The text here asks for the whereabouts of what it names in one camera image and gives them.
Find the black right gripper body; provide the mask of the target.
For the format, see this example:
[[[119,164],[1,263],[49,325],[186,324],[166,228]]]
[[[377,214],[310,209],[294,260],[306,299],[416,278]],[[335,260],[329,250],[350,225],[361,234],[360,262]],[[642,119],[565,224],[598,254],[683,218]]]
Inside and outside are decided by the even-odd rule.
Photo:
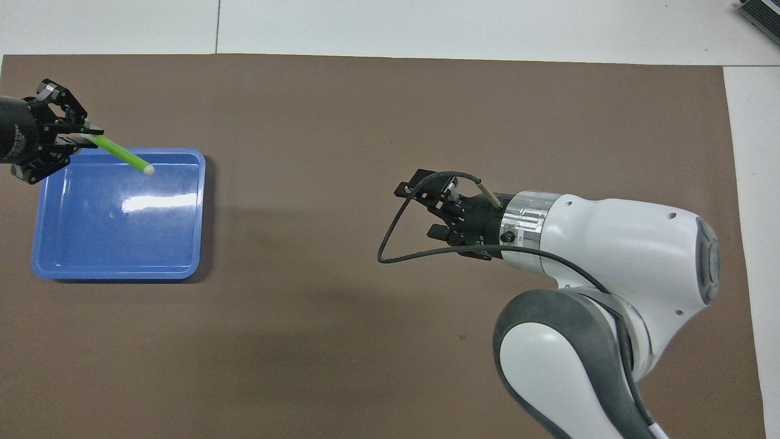
[[[452,246],[500,244],[500,224],[506,206],[514,196],[505,193],[497,193],[495,196],[501,203],[497,209],[483,194],[459,195],[457,201],[451,201],[451,215],[458,218],[458,222],[452,225],[452,230],[458,236],[457,239],[451,239]]]

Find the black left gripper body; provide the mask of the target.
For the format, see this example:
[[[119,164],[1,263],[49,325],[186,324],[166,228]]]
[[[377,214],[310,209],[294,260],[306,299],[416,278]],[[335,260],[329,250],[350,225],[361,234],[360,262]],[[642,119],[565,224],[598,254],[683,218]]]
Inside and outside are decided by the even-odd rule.
[[[40,155],[42,103],[33,98],[1,97],[1,162],[22,166]]]

